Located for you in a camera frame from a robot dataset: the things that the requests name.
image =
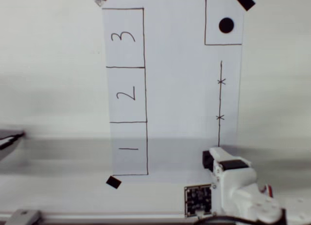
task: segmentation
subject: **black circle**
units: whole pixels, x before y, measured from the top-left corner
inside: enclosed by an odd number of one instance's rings
[[[229,33],[234,28],[234,22],[231,18],[225,17],[219,22],[219,29],[223,33]]]

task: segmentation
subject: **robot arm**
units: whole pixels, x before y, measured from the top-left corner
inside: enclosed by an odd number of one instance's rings
[[[217,215],[234,216],[264,224],[286,224],[278,201],[259,191],[251,163],[220,147],[203,152],[203,166],[211,171],[212,196],[220,198]]]

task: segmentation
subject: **drawn rectangle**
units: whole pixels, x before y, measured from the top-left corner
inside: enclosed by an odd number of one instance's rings
[[[144,69],[113,68],[107,71],[110,121],[146,121]]]
[[[106,65],[144,67],[143,9],[103,9]]]
[[[233,21],[234,27],[224,33],[219,24],[224,18]],[[235,0],[205,0],[205,45],[241,45],[243,9]]]
[[[111,123],[114,175],[147,174],[146,123]]]

